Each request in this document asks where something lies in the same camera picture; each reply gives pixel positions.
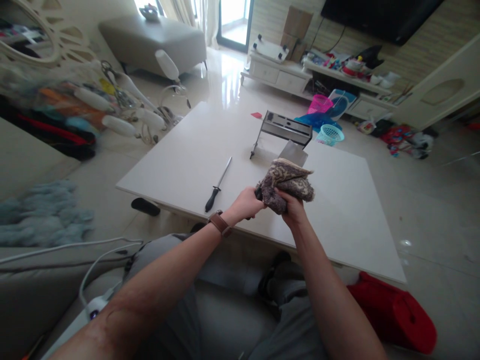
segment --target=wristwatch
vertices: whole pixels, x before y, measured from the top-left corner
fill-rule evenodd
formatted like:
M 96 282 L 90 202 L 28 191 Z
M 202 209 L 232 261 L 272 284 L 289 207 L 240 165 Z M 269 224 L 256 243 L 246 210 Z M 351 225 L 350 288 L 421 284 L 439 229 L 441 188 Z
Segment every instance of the wristwatch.
M 224 238 L 228 238 L 232 233 L 232 228 L 227 224 L 225 220 L 220 216 L 223 213 L 222 210 L 215 211 L 209 218 L 208 223 L 212 223 L 220 231 Z

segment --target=black tv screen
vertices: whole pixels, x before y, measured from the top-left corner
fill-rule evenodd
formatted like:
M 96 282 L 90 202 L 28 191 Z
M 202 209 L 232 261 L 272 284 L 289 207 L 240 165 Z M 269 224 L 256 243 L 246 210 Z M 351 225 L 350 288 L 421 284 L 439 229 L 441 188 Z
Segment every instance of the black tv screen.
M 443 0 L 326 0 L 321 16 L 403 45 Z

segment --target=mirror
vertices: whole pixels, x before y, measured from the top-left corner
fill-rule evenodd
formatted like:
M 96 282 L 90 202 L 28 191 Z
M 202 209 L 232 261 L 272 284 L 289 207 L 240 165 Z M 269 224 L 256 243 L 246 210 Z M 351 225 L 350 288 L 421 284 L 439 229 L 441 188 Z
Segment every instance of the mirror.
M 0 43 L 7 56 L 30 64 L 49 65 L 59 57 L 52 32 L 21 0 L 0 0 Z

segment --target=white door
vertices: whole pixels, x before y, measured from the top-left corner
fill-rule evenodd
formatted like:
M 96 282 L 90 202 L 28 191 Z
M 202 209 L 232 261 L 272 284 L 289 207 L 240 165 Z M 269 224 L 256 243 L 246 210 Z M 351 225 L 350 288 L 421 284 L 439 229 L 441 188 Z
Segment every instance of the white door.
M 480 34 L 415 86 L 393 119 L 423 130 L 478 97 Z

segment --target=cardboard box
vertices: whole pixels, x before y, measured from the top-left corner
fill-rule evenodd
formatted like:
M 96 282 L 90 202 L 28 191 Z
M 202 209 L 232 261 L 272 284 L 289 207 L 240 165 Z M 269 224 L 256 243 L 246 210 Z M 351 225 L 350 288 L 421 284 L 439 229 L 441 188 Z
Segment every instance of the cardboard box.
M 290 60 L 293 62 L 299 63 L 300 60 L 302 60 L 302 56 L 307 49 L 307 44 L 304 42 L 297 42 L 295 45 L 295 49 L 293 50 L 293 53 L 290 56 Z
M 297 44 L 298 37 L 288 35 L 287 33 L 283 33 L 281 37 L 280 46 L 283 47 L 286 45 L 286 48 L 289 50 L 288 55 L 286 56 L 285 60 L 290 60 L 292 54 L 294 53 L 295 45 Z
M 290 5 L 283 32 L 303 40 L 307 34 L 313 16 L 314 15 L 311 12 L 303 11 Z

